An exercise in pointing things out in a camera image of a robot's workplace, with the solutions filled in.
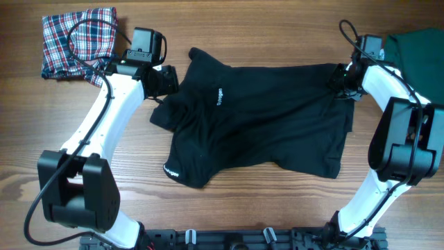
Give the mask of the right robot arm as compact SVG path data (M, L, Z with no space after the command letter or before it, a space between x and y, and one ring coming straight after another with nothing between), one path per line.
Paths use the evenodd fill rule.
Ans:
M369 94L382 118L368 149L369 172L323 227L324 247L368 244L390 205L437 172L443 152L442 41L436 29L350 39L352 60L335 71L334 87L345 97Z

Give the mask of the black garment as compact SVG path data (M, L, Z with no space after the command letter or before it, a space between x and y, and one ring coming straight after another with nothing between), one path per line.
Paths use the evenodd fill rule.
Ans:
M220 171L272 162L336 178L354 102L327 86L336 65L231 67L192 48L179 90L151 122L173 133L164 173L203 188Z

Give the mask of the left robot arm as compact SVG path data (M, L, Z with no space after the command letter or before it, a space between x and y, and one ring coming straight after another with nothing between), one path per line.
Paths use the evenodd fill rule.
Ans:
M106 249L152 249L142 223L120 209L119 189L110 169L114 150L136 109L146 99L178 91L176 70L163 34L135 28L131 47L99 73L104 84L76 132L59 151L43 151L37 162L40 192L25 219L26 239L38 204L47 221L78 228L78 237Z

